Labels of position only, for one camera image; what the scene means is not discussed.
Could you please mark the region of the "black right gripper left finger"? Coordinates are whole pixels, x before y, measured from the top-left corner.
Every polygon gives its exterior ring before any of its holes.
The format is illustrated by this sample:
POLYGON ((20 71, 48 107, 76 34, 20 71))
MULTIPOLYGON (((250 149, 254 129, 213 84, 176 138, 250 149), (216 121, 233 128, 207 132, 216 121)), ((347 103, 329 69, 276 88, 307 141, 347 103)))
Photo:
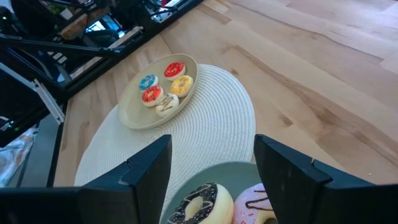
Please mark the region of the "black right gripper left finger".
POLYGON ((81 187, 79 223, 158 223, 172 163, 165 134, 120 165, 81 187))

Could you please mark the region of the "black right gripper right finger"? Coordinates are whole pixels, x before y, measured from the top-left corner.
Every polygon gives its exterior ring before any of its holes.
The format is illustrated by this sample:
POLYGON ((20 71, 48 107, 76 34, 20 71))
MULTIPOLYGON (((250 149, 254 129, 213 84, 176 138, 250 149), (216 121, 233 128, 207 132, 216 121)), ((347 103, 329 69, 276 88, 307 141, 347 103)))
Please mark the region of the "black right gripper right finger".
POLYGON ((279 223, 360 223, 372 183, 263 134, 254 137, 259 176, 279 223))

